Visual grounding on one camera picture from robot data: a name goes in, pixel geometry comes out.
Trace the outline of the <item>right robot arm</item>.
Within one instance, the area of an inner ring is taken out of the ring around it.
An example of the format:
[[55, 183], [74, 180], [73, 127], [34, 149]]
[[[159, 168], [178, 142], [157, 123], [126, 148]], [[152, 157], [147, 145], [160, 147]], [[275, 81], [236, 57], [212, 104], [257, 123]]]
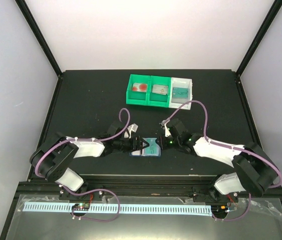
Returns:
[[164, 136], [158, 141], [162, 149], [175, 148], [185, 154], [212, 159], [234, 169], [233, 173], [217, 177], [209, 187], [209, 198], [215, 202], [221, 201], [227, 194], [237, 192], [261, 197], [268, 188], [275, 186], [275, 180], [280, 180], [278, 168], [255, 143], [233, 145], [199, 133], [190, 133], [177, 118], [163, 120], [160, 125], [164, 129]]

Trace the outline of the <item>blue leather card holder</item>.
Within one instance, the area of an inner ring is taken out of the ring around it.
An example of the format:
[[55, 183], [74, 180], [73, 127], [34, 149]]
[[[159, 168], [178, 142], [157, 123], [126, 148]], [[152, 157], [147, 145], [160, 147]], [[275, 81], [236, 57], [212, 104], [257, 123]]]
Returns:
[[147, 137], [141, 139], [142, 149], [130, 153], [131, 157], [160, 157], [161, 147], [157, 143], [157, 138]]

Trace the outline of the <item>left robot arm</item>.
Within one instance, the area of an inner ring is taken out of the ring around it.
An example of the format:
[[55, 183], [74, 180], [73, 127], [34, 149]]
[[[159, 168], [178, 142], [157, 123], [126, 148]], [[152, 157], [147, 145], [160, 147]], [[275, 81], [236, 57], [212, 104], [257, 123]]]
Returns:
[[76, 158], [104, 157], [113, 152], [148, 157], [155, 152], [156, 140], [135, 135], [137, 129], [136, 124], [124, 126], [115, 121], [97, 138], [78, 139], [57, 133], [32, 154], [30, 163], [38, 177], [64, 186], [81, 200], [87, 196], [88, 187], [83, 178], [70, 169], [71, 162]]

